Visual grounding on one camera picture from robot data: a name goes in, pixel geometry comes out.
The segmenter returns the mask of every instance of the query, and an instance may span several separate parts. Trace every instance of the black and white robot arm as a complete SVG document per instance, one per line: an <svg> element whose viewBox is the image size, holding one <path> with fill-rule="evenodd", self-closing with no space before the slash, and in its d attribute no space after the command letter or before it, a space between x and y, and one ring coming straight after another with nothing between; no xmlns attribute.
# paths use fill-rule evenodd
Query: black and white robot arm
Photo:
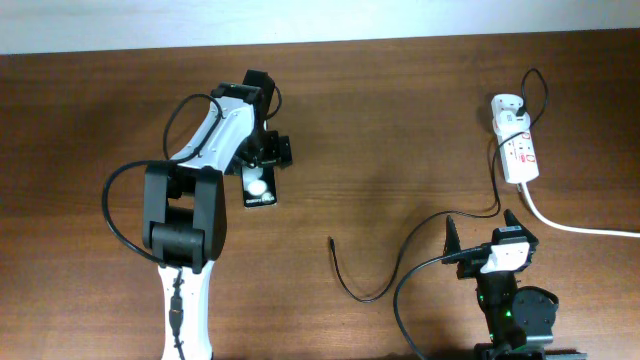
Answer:
<svg viewBox="0 0 640 360"><path fill-rule="evenodd" d="M223 175L242 176L246 207L273 205L277 202L273 168L292 163L289 138L267 130L274 91L281 101L267 73L249 70L242 84L222 83L210 97L199 95L210 99L211 106L182 150L171 160L125 165L105 184L103 212L110 229L129 248L159 264L166 314L163 360L213 358L208 298L213 265L227 232ZM151 254L126 240L108 211L115 177L144 165L142 238ZM172 205L171 199L182 196L193 197L192 209Z"/></svg>

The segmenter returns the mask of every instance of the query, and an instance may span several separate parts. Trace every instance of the white power strip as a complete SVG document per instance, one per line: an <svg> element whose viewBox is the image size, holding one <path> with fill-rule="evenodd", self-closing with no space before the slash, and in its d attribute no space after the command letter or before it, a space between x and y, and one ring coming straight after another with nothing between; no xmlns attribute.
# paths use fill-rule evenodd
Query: white power strip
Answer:
<svg viewBox="0 0 640 360"><path fill-rule="evenodd" d="M522 132L522 134L509 140L500 148L500 155L506 182L519 185L518 191L523 192L531 212L543 223L559 230L583 234L640 238L640 233L629 231L586 229L557 224L544 217L538 211L533 204L531 194L529 194L527 182L537 178L540 172L538 170L538 159L533 150L531 132L529 131L531 118L528 113L524 113L519 117L516 116L522 104L523 100L519 96L500 94L491 100L491 110L493 111L493 130L498 137L498 144L502 144L505 139Z"/></svg>

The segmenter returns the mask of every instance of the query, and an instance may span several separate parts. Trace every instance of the white cable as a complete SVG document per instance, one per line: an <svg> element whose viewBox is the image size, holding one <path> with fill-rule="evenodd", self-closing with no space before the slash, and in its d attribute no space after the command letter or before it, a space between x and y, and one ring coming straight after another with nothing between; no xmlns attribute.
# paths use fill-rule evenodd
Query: white cable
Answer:
<svg viewBox="0 0 640 360"><path fill-rule="evenodd" d="M524 194L524 198L527 200L527 205L529 205L529 209L531 209L531 212L533 213L533 215L535 215L540 221L542 221L543 223L551 227L554 227L559 230L571 231L571 232L577 232L577 233L583 233L583 234L627 236L627 237L640 238L640 233L633 233L629 231L585 229L585 228L577 228L573 226L556 224L553 221L542 216L542 214L540 214L538 209L536 209L536 206L533 205L533 200L531 200L531 195L529 194L527 183L524 183L524 182L520 183L520 189L522 190L522 193Z"/></svg>

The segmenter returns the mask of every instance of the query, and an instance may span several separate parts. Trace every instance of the table surface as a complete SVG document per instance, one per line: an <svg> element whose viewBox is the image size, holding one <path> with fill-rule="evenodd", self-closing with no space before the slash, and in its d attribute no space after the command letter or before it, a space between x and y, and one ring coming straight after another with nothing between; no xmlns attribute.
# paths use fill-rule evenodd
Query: table surface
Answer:
<svg viewBox="0 0 640 360"><path fill-rule="evenodd" d="M518 93L530 66L551 92L533 131L538 208L563 224L640 230L639 38L625 30L0 58L0 358L160 357L157 268L107 230L101 188L119 165L161 157L164 124L184 96L240 82L248 68L269 71L282 89L271 127L291 137L294 165L277 172L276 207L245 210L240 179L225 178L228 234L209 299L216 357L410 354L391 295L363 305L343 292L327 236L346 282L374 294L423 218L488 213L489 101ZM541 87L529 89L535 109ZM206 109L185 108L171 149ZM138 243L142 175L125 173L111 194L115 221ZM638 240L556 231L500 170L498 186L504 208L540 239L521 285L560 297L552 348L638 359ZM463 247L504 224L455 221ZM442 252L444 225L437 218L417 234L402 273ZM488 342L474 288L436 265L403 289L400 312L427 353Z"/></svg>

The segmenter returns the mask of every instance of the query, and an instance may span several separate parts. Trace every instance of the white wall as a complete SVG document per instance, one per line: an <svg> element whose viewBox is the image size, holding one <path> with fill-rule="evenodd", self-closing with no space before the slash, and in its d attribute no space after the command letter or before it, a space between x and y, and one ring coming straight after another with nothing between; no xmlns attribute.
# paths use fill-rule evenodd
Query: white wall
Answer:
<svg viewBox="0 0 640 360"><path fill-rule="evenodd" d="M638 0L0 0L0 53L640 27Z"/></svg>

